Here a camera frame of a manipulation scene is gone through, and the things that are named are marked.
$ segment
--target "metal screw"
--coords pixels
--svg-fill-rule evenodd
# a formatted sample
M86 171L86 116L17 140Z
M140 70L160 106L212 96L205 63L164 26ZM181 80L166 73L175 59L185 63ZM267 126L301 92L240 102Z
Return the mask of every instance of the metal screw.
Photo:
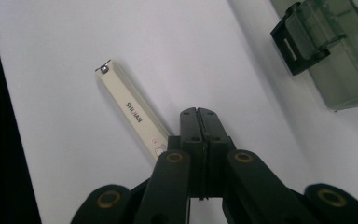
M121 195L115 190L108 190L98 197L97 204L101 208L110 208L120 202Z
M104 65L101 67L101 72L102 72L103 74L105 74L105 73L107 73L107 71L109 71L109 67L106 66L106 64L104 64Z

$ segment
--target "brass screw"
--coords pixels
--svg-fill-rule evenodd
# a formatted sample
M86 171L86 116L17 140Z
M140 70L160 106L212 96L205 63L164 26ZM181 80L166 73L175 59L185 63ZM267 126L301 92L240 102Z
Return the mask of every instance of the brass screw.
M347 200L331 189L319 189L318 197L327 204L334 207L344 207L347 205Z
M110 208L120 202L121 195L115 190L108 190L98 197L97 204L101 208Z
M240 161L240 162L251 162L253 161L253 157L251 155L249 155L248 153L245 152L239 152L237 154L235 154L235 160Z
M171 153L166 157L168 162L177 163L183 160L183 156L180 153Z

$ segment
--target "screw head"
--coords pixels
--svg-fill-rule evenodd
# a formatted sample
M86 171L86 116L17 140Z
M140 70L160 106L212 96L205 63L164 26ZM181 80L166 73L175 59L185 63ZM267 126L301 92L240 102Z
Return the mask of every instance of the screw head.
M106 64L104 64L103 66L101 66L101 72L102 72L103 74L107 73L107 71L109 71L109 67L106 66Z

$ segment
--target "model label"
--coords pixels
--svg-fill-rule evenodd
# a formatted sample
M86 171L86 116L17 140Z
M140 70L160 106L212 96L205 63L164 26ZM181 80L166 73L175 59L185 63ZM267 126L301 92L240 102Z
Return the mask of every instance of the model label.
M135 117L135 119L138 121L138 123L140 123L142 121L141 116L139 116L138 112L136 112L136 110L133 108L133 106L131 105L130 102L128 102L126 104L127 108L130 110L130 112L132 113L132 115Z

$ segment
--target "white surface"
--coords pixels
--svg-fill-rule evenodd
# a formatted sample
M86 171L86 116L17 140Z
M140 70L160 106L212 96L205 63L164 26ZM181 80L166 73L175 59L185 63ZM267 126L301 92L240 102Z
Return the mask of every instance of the white surface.
M358 198L358 108L328 110L291 77L269 1L0 1L0 54L43 223L69 223L98 187L133 188L153 160L94 76L119 62L170 131L214 110L238 148L290 188L325 182ZM219 200L191 223L225 223Z

